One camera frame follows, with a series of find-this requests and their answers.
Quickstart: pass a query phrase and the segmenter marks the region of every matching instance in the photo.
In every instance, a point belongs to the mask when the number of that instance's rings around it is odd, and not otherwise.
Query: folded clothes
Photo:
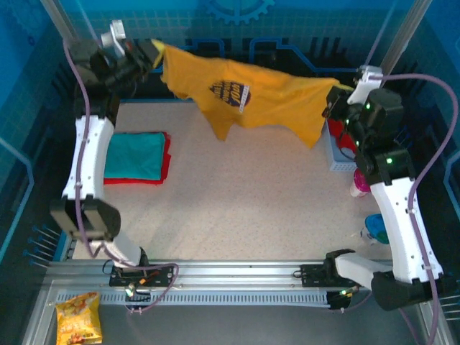
[[[192,98],[225,140],[233,124],[278,124],[312,147],[324,125],[333,78],[303,78],[221,58],[198,57],[154,41],[164,52],[162,80],[179,98]]]
[[[170,164],[166,133],[116,133],[107,150],[104,183],[161,184]]]

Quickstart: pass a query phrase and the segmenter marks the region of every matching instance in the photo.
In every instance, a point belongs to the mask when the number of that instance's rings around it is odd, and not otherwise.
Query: gear logo
[[[32,37],[45,22],[40,0],[8,0],[7,4],[18,24]]]
[[[207,13],[225,24],[242,22],[249,24],[251,19],[258,20],[260,14],[268,13],[268,6],[275,5],[275,0],[208,0]]]

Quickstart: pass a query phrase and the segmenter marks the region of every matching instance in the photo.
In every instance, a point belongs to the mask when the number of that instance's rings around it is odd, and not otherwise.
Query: metal pole
[[[56,29],[67,42],[73,42],[78,39],[78,34],[74,29],[69,17],[64,11],[63,5],[59,0],[40,0],[48,12]]]
[[[408,12],[408,15],[404,19],[404,22],[397,31],[387,54],[383,58],[382,64],[380,65],[383,74],[391,74],[397,61],[400,59],[400,56],[404,53],[405,48],[408,46],[410,39],[414,35],[414,32],[428,10],[431,2],[432,0],[415,0]]]

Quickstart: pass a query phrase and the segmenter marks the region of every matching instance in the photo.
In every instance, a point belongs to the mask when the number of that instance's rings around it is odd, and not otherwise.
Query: folded teal shirt
[[[161,180],[163,133],[115,133],[109,144],[105,178]]]

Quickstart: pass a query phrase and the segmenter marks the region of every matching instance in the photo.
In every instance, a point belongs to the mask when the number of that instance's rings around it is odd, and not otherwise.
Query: yellow t-shirt
[[[192,98],[225,140],[233,124],[282,125],[312,147],[324,124],[333,78],[302,78],[221,58],[197,57],[165,45],[162,80],[179,98]]]

